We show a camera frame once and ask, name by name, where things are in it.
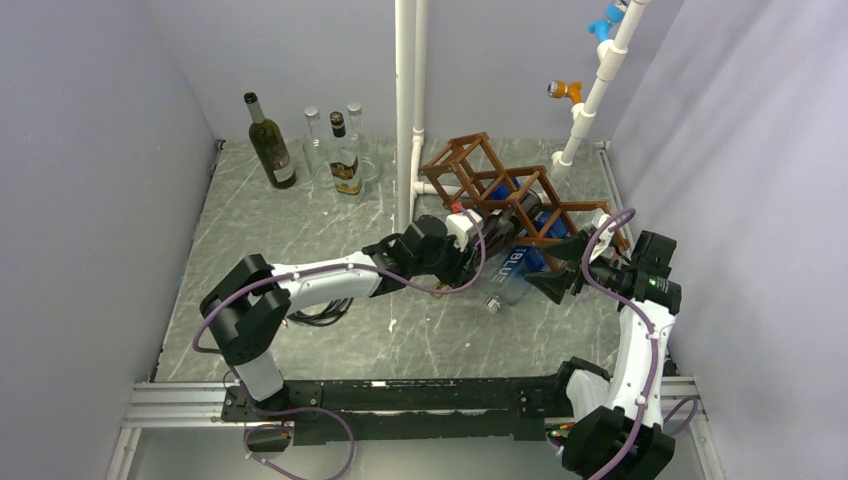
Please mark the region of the brown bottle gold foil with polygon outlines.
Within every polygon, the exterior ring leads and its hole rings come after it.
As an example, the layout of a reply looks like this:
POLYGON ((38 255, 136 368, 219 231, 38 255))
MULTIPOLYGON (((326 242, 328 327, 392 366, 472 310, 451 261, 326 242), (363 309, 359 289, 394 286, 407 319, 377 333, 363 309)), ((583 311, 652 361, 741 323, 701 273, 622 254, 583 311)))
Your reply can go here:
MULTIPOLYGON (((477 228, 479 245, 482 247, 482 255, 486 253, 484 242, 485 232, 495 231, 496 233, 503 233, 504 248, 502 250, 504 250, 515 238, 517 238, 520 234, 526 232, 526 228, 521 224, 521 221, 519 219, 519 213, 521 211, 524 211, 528 215, 528 217, 533 220, 542 211, 542 202, 544 199, 546 199, 545 195, 539 196, 539 194, 535 191, 529 190, 528 193, 525 194, 519 202, 519 207, 505 207, 497 215, 483 217, 482 226, 477 228)), ((455 265, 455 262, 456 260, 451 260, 449 262, 449 265, 453 267, 455 265)), ((485 263, 486 262, 483 262, 482 259, 478 272, 465 285, 447 285, 447 280, 445 279, 445 277, 440 277, 439 283, 434 286, 435 292, 433 293, 433 296, 441 297, 444 296, 449 290, 457 290, 461 287, 466 286, 478 277, 479 273, 481 272, 481 267, 485 263)))

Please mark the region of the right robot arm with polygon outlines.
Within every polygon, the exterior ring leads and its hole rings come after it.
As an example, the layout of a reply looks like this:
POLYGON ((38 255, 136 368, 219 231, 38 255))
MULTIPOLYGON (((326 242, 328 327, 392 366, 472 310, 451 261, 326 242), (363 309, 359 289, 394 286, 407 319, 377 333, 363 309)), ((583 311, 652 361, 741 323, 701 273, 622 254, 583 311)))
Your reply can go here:
POLYGON ((666 345, 682 288, 670 280, 677 242, 643 231, 627 262, 599 257, 589 271, 615 292, 619 348, 615 371, 572 360, 551 388, 557 411, 575 424, 563 440, 562 464, 584 479, 654 479, 673 458, 664 432, 661 381, 666 345))

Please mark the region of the small dark bottle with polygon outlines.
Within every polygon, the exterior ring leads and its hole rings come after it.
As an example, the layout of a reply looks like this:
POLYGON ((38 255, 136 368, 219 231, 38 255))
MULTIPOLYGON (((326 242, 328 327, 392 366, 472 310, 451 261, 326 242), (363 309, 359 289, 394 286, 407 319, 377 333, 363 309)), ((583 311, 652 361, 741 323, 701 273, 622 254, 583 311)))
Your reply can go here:
POLYGON ((360 173, 358 140, 348 132, 341 112, 333 111, 329 119, 333 135, 329 166, 335 190, 342 200, 361 202, 364 198, 364 184, 360 173))

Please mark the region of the brown wooden wine rack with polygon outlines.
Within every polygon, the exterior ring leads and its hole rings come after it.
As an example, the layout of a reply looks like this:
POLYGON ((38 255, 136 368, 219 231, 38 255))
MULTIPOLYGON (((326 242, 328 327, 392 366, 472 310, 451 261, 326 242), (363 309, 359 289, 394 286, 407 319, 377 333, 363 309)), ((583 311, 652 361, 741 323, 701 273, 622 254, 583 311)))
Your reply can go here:
POLYGON ((448 140, 441 151, 420 165, 419 174, 427 178, 448 210, 454 203, 461 202, 465 207, 480 207, 487 213, 495 208, 519 207, 519 202, 529 190, 539 196, 545 195, 542 211, 533 220, 524 211, 519 213, 526 232, 515 238, 509 246, 525 245, 541 249, 557 242, 547 235, 558 220, 564 223, 569 232, 575 233, 577 225, 572 218, 574 213, 593 212, 596 209, 611 212, 606 201, 563 200, 543 165, 505 167, 485 132, 448 140), (518 190, 511 178, 517 178, 520 182, 518 190), (487 200, 487 196, 501 183, 507 185, 511 194, 504 200, 487 200))

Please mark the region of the clear bottle dark label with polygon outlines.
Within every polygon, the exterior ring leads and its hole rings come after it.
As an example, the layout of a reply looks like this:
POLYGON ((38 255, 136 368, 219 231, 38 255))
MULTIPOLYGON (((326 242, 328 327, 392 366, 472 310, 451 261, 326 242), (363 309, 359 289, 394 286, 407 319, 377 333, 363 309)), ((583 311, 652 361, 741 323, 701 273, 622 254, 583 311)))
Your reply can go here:
POLYGON ((350 102, 346 106, 349 125, 348 130, 357 141, 359 147, 359 159, 363 181, 375 183, 379 180, 381 163, 375 157, 375 147, 372 135, 364 123, 362 105, 358 102, 350 102))

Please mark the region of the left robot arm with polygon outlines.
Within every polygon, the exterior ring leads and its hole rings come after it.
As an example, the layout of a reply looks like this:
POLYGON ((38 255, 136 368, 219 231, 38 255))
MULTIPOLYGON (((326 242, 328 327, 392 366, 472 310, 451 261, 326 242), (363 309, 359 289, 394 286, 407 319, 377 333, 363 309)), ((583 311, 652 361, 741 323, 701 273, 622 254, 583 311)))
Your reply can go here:
POLYGON ((201 301, 201 329, 211 332, 212 352, 246 387, 248 407, 261 419, 275 419, 288 394, 270 344, 289 314, 406 287, 426 291, 418 276, 435 276, 452 292, 466 290, 498 249, 497 227, 495 216, 464 210, 445 219, 424 215, 404 232, 338 259, 288 265, 249 255, 201 301))

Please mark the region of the dark green wine bottle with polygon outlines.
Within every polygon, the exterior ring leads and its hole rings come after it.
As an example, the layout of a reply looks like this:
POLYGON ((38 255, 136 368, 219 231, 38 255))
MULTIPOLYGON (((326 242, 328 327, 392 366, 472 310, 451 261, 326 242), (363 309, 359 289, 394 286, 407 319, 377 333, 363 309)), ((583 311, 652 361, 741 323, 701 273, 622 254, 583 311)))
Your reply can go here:
POLYGON ((252 121, 249 139, 269 182, 276 189, 292 187, 297 176, 278 125, 265 116, 254 92, 246 92, 243 99, 252 121))

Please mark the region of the clear bottle with cork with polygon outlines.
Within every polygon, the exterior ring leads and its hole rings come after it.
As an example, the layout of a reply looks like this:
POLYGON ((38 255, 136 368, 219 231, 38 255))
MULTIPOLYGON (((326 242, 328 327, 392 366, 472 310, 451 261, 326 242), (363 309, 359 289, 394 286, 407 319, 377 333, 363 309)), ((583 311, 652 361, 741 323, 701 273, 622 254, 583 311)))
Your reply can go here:
POLYGON ((324 135, 320 112, 315 106, 304 109, 307 132, 303 150, 313 182, 320 187, 332 188, 334 180, 329 165, 328 142, 324 135))

